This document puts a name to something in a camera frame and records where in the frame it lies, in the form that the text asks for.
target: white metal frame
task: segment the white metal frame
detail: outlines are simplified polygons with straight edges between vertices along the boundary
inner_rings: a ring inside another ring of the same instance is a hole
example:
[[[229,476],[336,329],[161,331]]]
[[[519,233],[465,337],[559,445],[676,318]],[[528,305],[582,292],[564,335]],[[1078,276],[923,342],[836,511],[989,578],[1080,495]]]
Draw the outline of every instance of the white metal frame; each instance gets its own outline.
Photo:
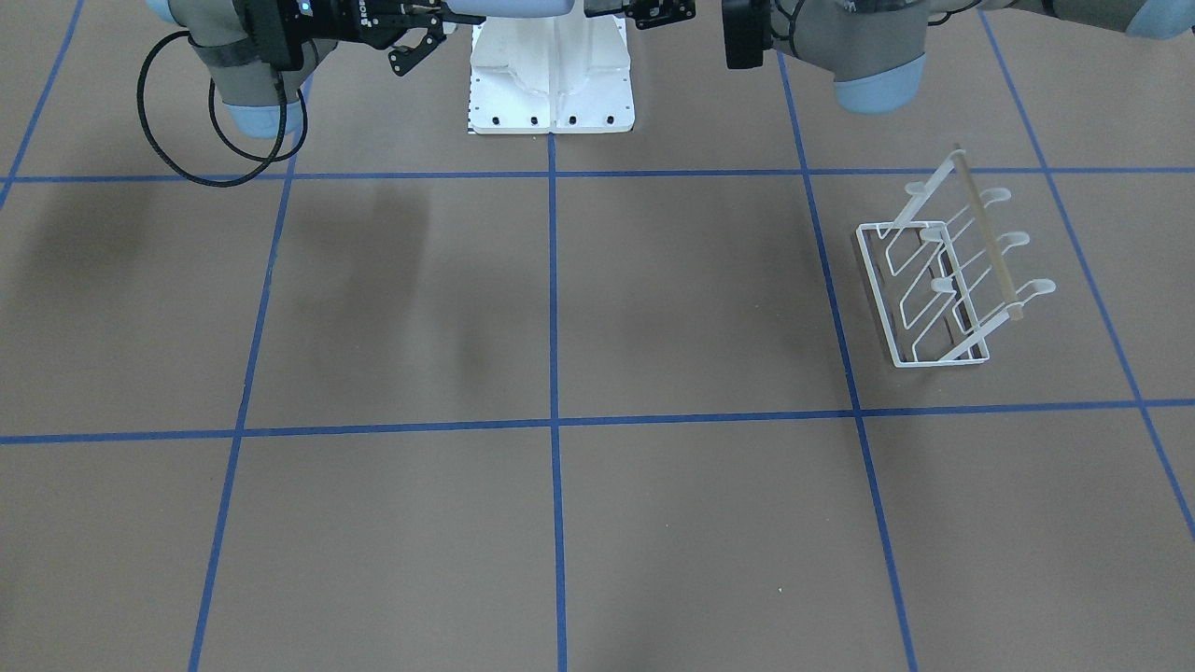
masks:
[[[951,173],[962,182],[967,204],[946,221],[914,221]],[[979,191],[962,148],[951,152],[927,182],[911,183],[905,190],[911,198],[895,221],[864,224],[856,230],[893,364],[913,368],[988,361],[987,336],[1010,319],[1019,320],[1025,304],[1056,288],[1046,279],[1019,287],[1012,282],[1005,256],[1028,245],[1029,234],[1015,231],[995,236],[987,213],[989,206],[1011,200],[1012,194],[1003,188]],[[918,236],[917,246],[912,253],[894,258],[906,232]],[[999,285],[1000,300],[980,312],[975,289],[985,281]],[[885,286],[903,288],[891,306],[884,298]],[[925,294],[930,298],[921,298]],[[926,336],[936,328],[949,329],[957,337],[945,352],[925,353]]]

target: white pedestal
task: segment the white pedestal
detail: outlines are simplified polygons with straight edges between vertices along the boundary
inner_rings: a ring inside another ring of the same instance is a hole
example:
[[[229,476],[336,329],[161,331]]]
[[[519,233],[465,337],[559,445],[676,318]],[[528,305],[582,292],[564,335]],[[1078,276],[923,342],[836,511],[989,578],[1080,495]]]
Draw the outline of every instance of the white pedestal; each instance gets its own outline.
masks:
[[[478,134],[625,133],[635,126],[626,22],[491,18],[473,29],[468,124]]]

